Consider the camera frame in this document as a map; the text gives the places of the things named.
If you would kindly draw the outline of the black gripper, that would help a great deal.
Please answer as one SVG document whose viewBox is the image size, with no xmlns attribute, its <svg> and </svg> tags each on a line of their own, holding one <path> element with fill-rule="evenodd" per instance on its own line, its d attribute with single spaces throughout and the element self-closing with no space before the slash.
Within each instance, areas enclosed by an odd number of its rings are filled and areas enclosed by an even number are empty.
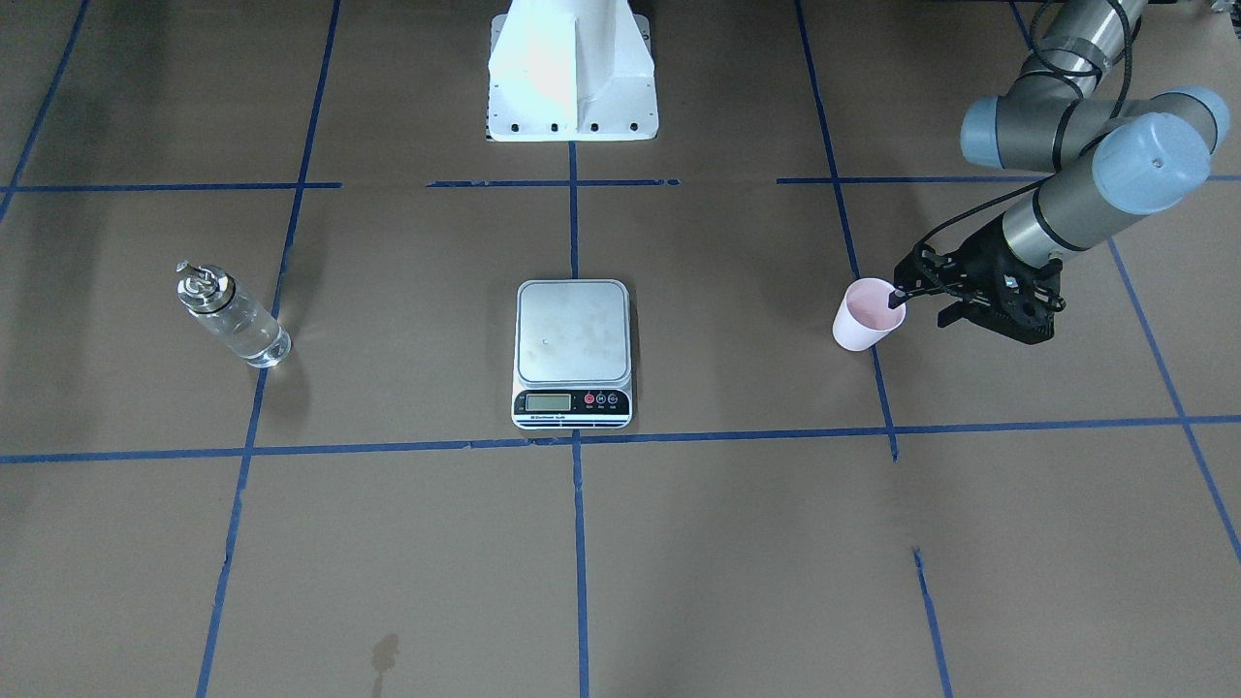
<svg viewBox="0 0 1241 698">
<path fill-rule="evenodd" d="M 1011 250 L 1001 219 L 980 227 L 948 257 L 930 243 L 915 243 L 894 268 L 889 309 L 927 296 L 949 296 L 954 303 L 937 314 L 939 328 L 968 320 L 1028 345 L 1052 339 L 1055 317 L 1064 312 L 1064 262 L 1025 265 Z"/>
</svg>

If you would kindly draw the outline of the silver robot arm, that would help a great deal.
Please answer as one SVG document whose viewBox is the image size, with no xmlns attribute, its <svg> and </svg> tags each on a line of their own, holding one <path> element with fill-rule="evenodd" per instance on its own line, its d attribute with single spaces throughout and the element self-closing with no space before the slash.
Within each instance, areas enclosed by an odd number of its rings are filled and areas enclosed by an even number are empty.
<svg viewBox="0 0 1241 698">
<path fill-rule="evenodd" d="M 939 253 L 920 238 L 894 268 L 891 309 L 948 296 L 937 323 L 968 320 L 1034 345 L 1064 312 L 1064 265 L 1200 188 L 1231 129 L 1222 96 L 1179 84 L 1131 99 L 1131 75 L 1112 99 L 1096 89 L 1131 70 L 1143 1 L 1067 1 L 1033 42 L 1006 93 L 975 101 L 959 129 L 967 161 L 1037 171 L 1006 194 L 1009 207 Z"/>
</svg>

